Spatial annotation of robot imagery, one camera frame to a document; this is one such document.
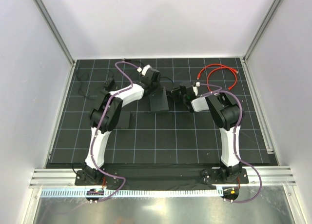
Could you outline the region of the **black network switch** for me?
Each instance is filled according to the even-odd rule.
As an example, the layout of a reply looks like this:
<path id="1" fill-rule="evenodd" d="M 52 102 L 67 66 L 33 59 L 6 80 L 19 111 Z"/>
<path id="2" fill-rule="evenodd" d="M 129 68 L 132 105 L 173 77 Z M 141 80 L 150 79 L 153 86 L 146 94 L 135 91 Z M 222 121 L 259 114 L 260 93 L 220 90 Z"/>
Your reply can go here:
<path id="1" fill-rule="evenodd" d="M 128 129 L 130 125 L 131 112 L 121 111 L 116 129 Z"/>
<path id="2" fill-rule="evenodd" d="M 152 113 L 168 112 L 169 104 L 165 87 L 158 93 L 149 97 L 150 111 Z"/>

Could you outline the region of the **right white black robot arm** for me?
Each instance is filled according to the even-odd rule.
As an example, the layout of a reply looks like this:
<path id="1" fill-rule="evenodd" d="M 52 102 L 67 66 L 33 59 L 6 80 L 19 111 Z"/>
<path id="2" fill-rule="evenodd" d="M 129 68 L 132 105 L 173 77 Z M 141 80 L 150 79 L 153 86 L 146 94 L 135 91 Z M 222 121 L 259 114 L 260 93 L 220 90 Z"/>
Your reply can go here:
<path id="1" fill-rule="evenodd" d="M 238 98 L 220 86 L 200 82 L 183 82 L 173 88 L 169 96 L 175 102 L 183 103 L 190 112 L 210 112 L 221 135 L 220 180 L 224 183 L 236 181 L 242 172 L 239 131 L 244 116 Z"/>

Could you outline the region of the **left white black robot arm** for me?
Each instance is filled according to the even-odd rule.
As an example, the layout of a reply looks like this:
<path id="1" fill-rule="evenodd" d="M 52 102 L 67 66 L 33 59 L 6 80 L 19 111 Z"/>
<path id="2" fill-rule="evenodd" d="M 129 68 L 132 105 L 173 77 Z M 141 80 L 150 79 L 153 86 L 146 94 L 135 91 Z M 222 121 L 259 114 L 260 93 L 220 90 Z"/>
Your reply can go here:
<path id="1" fill-rule="evenodd" d="M 101 167 L 104 165 L 106 145 L 117 126 L 122 108 L 162 90 L 159 71 L 150 65 L 139 67 L 137 71 L 140 73 L 138 82 L 131 81 L 130 85 L 117 91 L 100 91 L 95 107 L 90 112 L 92 135 L 81 177 L 92 185 L 100 184 L 105 176 Z"/>

